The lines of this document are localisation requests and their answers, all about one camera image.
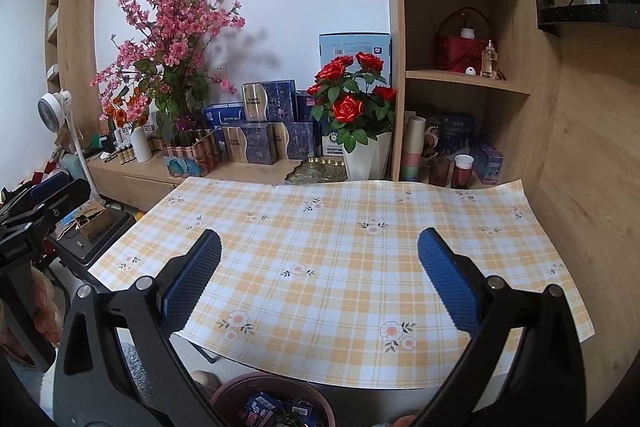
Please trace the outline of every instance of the stack of cups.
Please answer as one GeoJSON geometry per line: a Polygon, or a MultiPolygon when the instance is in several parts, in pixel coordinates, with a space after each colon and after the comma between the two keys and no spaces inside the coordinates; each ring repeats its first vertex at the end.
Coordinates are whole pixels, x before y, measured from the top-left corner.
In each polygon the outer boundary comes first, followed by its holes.
{"type": "Polygon", "coordinates": [[[466,154],[456,156],[456,165],[453,167],[451,188],[469,188],[474,159],[466,154]]]}
{"type": "Polygon", "coordinates": [[[427,121],[420,116],[412,116],[402,138],[402,159],[400,160],[400,181],[417,182],[420,159],[424,148],[424,130],[427,121]]]}

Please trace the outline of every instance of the gold tray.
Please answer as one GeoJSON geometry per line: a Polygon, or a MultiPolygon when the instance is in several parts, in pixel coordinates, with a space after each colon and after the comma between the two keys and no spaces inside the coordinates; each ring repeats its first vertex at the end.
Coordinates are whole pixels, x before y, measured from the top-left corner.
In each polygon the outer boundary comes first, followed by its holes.
{"type": "Polygon", "coordinates": [[[327,156],[309,158],[287,174],[285,180],[295,185],[344,182],[347,181],[347,169],[343,160],[327,156]]]}

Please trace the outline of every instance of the human hand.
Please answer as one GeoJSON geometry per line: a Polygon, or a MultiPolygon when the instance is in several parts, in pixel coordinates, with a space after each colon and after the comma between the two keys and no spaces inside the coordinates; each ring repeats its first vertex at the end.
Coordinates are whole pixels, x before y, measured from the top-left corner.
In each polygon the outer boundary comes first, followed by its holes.
{"type": "MultiPolygon", "coordinates": [[[[31,267],[33,277],[33,301],[38,307],[38,313],[33,319],[35,328],[51,344],[59,344],[62,339],[62,314],[53,302],[53,285],[43,273],[31,267]]],[[[15,335],[7,328],[4,321],[4,302],[0,300],[0,344],[11,351],[16,357],[23,358],[27,352],[20,345],[15,335]]]]}

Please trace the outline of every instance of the basket handle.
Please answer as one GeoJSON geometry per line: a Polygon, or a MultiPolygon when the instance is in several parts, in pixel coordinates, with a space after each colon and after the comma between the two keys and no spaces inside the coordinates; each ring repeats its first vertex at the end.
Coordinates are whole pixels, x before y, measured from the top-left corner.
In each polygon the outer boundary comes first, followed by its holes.
{"type": "Polygon", "coordinates": [[[465,11],[473,11],[476,12],[479,16],[481,16],[484,19],[484,22],[486,22],[487,27],[489,28],[489,35],[491,35],[492,32],[492,28],[491,28],[491,23],[489,22],[488,17],[482,13],[478,8],[474,8],[473,6],[465,6],[464,8],[460,8],[459,10],[456,10],[455,12],[453,12],[451,15],[449,15],[449,17],[447,17],[446,19],[444,19],[443,23],[440,25],[440,27],[438,28],[438,30],[436,31],[436,35],[434,37],[434,40],[438,38],[438,36],[440,35],[440,33],[443,31],[444,26],[447,25],[447,23],[453,19],[453,17],[455,17],[456,15],[460,15],[461,13],[465,12],[465,11]]]}

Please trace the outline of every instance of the cherry blossom arrangement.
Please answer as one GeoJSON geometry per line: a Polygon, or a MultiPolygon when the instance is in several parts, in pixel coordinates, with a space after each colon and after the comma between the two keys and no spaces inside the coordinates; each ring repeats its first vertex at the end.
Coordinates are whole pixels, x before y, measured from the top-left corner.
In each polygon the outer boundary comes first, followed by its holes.
{"type": "Polygon", "coordinates": [[[382,77],[384,61],[376,55],[358,53],[355,59],[360,70],[350,73],[347,68],[353,57],[336,57],[316,75],[316,83],[307,92],[316,99],[311,116],[317,121],[327,116],[331,127],[337,130],[337,144],[351,153],[356,144],[367,145],[369,139],[392,131],[396,120],[394,100],[396,90],[392,87],[375,86],[375,82],[386,84],[382,77]],[[363,91],[357,79],[366,84],[363,91]]]}
{"type": "Polygon", "coordinates": [[[116,44],[116,35],[112,35],[118,56],[92,81],[92,86],[100,85],[102,108],[117,126],[127,122],[134,128],[144,125],[155,100],[161,132],[170,124],[172,137],[180,135],[184,141],[185,136],[193,135],[180,132],[198,127],[209,90],[207,81],[235,92],[228,79],[201,72],[203,53],[222,29],[244,27],[240,3],[226,10],[224,1],[146,0],[149,10],[139,0],[118,0],[127,23],[143,37],[139,42],[116,44]],[[155,20],[150,18],[152,11],[155,20]]]}

